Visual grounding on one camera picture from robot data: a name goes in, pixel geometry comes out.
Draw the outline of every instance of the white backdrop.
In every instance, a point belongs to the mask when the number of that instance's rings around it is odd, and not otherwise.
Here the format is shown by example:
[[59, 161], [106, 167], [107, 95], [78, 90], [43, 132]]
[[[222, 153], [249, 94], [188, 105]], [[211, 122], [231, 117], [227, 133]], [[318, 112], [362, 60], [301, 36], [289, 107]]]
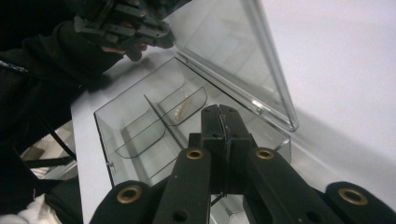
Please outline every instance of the white backdrop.
[[396, 210], [396, 2], [263, 0], [300, 128], [292, 165]]

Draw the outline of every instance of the brass screw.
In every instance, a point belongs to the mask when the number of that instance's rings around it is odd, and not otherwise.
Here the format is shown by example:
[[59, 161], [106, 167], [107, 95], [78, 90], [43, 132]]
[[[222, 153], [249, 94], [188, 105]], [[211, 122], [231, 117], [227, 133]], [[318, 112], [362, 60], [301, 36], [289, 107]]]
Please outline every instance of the brass screw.
[[256, 152], [256, 156], [263, 160], [271, 160], [274, 157], [274, 153], [268, 149], [262, 149]]
[[199, 160], [204, 156], [204, 152], [200, 149], [194, 149], [187, 152], [187, 158], [190, 160]]
[[[129, 197], [125, 194], [131, 191], [134, 193], [134, 196]], [[142, 188], [140, 188], [140, 186], [137, 185], [131, 185], [120, 190], [119, 194], [117, 195], [117, 200], [120, 203], [133, 203], [136, 200], [138, 200], [141, 196], [142, 196]]]
[[364, 206], [367, 205], [367, 203], [369, 203], [367, 197], [355, 189], [342, 188], [338, 190], [338, 194], [345, 201], [349, 203], [353, 203], [355, 205]]

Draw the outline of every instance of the clear plastic box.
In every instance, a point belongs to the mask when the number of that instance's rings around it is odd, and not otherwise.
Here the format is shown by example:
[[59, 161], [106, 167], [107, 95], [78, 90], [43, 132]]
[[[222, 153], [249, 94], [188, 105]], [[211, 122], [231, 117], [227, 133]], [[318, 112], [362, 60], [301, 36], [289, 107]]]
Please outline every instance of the clear plastic box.
[[[152, 186], [170, 175], [209, 105], [236, 109], [260, 147], [290, 161], [281, 129], [298, 122], [259, 1], [192, 0], [166, 20], [176, 57], [95, 112], [113, 185]], [[227, 223], [243, 211], [240, 202], [220, 200], [211, 222]]]

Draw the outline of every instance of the transparent lid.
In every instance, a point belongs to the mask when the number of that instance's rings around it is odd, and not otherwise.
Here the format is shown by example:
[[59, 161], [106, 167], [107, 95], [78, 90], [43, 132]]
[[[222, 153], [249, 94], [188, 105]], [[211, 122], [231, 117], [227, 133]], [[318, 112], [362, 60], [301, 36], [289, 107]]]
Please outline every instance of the transparent lid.
[[298, 128], [260, 1], [192, 0], [167, 20], [192, 69], [263, 119]]

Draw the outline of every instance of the black sleeve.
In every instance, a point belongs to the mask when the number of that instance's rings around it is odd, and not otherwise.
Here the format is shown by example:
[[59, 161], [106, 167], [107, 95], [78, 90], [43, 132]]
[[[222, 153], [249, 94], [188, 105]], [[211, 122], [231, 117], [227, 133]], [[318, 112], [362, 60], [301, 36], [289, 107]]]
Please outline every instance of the black sleeve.
[[122, 56], [103, 52], [76, 34], [73, 22], [67, 21], [58, 25], [51, 36], [25, 39], [22, 49], [0, 52], [0, 58], [26, 68], [31, 77], [89, 87]]

